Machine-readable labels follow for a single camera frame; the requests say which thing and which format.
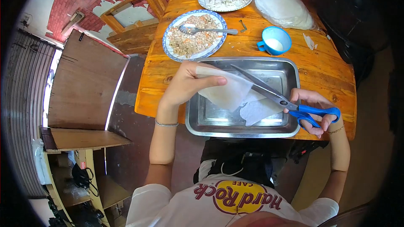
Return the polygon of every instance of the spoon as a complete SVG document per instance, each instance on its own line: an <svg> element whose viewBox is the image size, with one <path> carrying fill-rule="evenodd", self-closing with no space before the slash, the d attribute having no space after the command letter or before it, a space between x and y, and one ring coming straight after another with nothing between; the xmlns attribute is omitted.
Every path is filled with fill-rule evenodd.
<svg viewBox="0 0 404 227"><path fill-rule="evenodd" d="M237 34L238 30L236 29L202 29L196 28L194 24L184 24L180 25L178 29L186 34L195 34L197 32L219 32L219 33L230 33L230 34Z"/></svg>

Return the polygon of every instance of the bracelet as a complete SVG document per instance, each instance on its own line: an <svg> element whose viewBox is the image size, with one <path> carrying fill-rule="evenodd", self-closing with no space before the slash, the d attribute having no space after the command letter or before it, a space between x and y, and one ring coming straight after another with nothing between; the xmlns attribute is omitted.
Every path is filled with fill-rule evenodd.
<svg viewBox="0 0 404 227"><path fill-rule="evenodd" d="M342 124L342 126L341 126L340 129L337 129L337 130L335 130L335 131L331 131L331 132L329 132L328 134L337 133L337 132L339 132L340 130L342 130L342 128L344 128L344 126L345 126L345 123Z"/></svg>
<svg viewBox="0 0 404 227"><path fill-rule="evenodd" d="M154 119L154 122L155 122L156 125L163 126L163 127L171 127L171 126L177 126L177 125L179 125L179 123L175 123L175 124L162 124L162 123L157 122L156 119Z"/></svg>

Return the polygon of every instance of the silver bracelet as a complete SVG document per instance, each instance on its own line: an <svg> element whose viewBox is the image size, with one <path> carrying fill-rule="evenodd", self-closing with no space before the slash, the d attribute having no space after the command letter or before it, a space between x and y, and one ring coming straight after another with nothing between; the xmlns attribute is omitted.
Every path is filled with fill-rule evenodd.
<svg viewBox="0 0 404 227"><path fill-rule="evenodd" d="M163 127L171 127L171 126L177 126L177 125L179 125L179 123L175 123L175 124L162 124L162 123L157 122L156 119L154 119L154 122L155 122L156 125L163 126Z"/></svg>

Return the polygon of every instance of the metal tray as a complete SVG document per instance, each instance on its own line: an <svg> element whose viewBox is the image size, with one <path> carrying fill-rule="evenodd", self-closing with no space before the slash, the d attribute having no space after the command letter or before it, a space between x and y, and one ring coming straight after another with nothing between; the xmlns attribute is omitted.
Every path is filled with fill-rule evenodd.
<svg viewBox="0 0 404 227"><path fill-rule="evenodd" d="M286 58L215 57L200 58L197 61L241 76L241 73L230 64L239 66L266 82L286 98L289 98L292 88L300 88L297 67ZM245 120L240 117L240 107L234 112L223 110L198 93L187 102L185 125L195 135L225 138L291 137L300 129L296 118L283 112L246 127Z"/></svg>

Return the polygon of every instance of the floor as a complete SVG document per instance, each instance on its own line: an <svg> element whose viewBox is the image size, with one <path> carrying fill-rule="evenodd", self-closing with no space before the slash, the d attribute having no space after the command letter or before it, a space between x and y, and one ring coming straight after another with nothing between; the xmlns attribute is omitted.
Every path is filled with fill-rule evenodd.
<svg viewBox="0 0 404 227"><path fill-rule="evenodd" d="M357 125L355 139L350 142L351 163L340 201L340 212L375 198L383 184L393 148L387 113L387 85L393 69L390 48L376 55L370 76L357 90ZM295 209L303 209L314 201L326 184L330 172L330 149L315 150L292 201Z"/></svg>
<svg viewBox="0 0 404 227"><path fill-rule="evenodd" d="M154 129L154 118L134 112L136 92L145 57L130 59L112 110L109 128L133 144L108 148L106 152L107 173L129 192L143 185L149 166L149 146ZM193 185L192 179L207 138L191 134L184 124L177 130L172 192L176 193ZM278 192L291 202L306 168L308 155L299 164L289 160L284 165L276 187ZM128 209L130 198L124 201Z"/></svg>

